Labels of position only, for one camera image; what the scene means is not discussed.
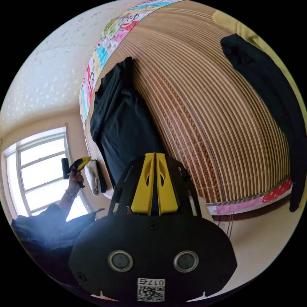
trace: hand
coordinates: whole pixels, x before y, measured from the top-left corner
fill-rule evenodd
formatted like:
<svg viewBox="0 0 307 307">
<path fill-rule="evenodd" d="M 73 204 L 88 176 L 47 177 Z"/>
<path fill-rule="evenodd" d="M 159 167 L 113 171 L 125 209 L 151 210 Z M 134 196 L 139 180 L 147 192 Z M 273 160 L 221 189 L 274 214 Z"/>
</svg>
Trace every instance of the hand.
<svg viewBox="0 0 307 307">
<path fill-rule="evenodd" d="M 72 193 L 73 195 L 77 195 L 81 189 L 79 186 L 79 182 L 81 182 L 82 184 L 84 182 L 84 178 L 81 175 L 81 173 L 77 172 L 75 175 L 74 172 L 71 171 L 69 175 L 69 184 L 68 184 L 67 192 Z"/>
</svg>

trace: white towel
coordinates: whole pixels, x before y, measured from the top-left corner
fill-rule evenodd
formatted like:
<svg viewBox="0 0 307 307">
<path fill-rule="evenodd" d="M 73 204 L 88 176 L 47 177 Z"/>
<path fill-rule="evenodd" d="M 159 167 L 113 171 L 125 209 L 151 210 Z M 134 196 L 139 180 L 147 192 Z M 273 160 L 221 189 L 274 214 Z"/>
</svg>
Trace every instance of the white towel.
<svg viewBox="0 0 307 307">
<path fill-rule="evenodd" d="M 86 179 L 92 189 L 92 192 L 95 196 L 100 194 L 100 180 L 98 177 L 98 170 L 97 170 L 97 161 L 93 160 L 90 161 L 84 167 Z"/>
</svg>

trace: wallpaper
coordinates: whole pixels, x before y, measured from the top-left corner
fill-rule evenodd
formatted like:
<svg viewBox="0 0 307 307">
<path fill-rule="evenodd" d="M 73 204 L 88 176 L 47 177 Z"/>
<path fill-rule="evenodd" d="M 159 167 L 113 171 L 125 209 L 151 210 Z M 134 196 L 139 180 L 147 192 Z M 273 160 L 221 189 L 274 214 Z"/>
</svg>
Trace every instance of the wallpaper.
<svg viewBox="0 0 307 307">
<path fill-rule="evenodd" d="M 140 0 L 103 4 L 69 20 L 28 57 L 15 76 L 0 111 L 0 137 L 20 122 L 78 108 L 84 70 L 105 25 Z"/>
</svg>

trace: bamboo mat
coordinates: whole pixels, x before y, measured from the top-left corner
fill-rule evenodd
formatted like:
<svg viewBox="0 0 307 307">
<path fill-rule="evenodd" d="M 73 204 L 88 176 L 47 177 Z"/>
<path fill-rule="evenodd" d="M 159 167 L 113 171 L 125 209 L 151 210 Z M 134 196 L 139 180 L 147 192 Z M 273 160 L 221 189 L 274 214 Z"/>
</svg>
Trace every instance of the bamboo mat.
<svg viewBox="0 0 307 307">
<path fill-rule="evenodd" d="M 225 58 L 220 40 L 232 33 L 214 23 L 214 11 L 186 0 L 149 14 L 110 56 L 94 90 L 116 63 L 132 56 L 135 87 L 168 154 L 185 165 L 208 203 L 263 193 L 289 175 L 286 138 Z M 111 187 L 90 135 L 93 100 L 85 138 Z"/>
</svg>

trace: pink fabric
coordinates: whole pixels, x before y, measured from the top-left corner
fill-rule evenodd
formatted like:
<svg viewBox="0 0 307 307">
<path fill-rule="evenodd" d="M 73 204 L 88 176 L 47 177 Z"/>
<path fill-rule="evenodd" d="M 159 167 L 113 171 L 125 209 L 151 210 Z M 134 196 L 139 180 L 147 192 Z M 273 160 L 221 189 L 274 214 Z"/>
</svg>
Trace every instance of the pink fabric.
<svg viewBox="0 0 307 307">
<path fill-rule="evenodd" d="M 116 34 L 114 35 L 114 37 L 112 38 L 112 40 L 116 41 L 117 43 L 120 43 L 125 36 L 129 33 L 129 31 L 126 30 L 119 30 L 116 32 Z"/>
<path fill-rule="evenodd" d="M 253 199 L 251 201 L 246 201 L 232 205 L 216 206 L 214 212 L 216 212 L 217 215 L 227 215 L 232 212 L 236 212 L 238 210 L 243 210 L 252 206 L 259 205 L 261 204 L 261 202 L 262 202 L 262 197 Z"/>
</svg>

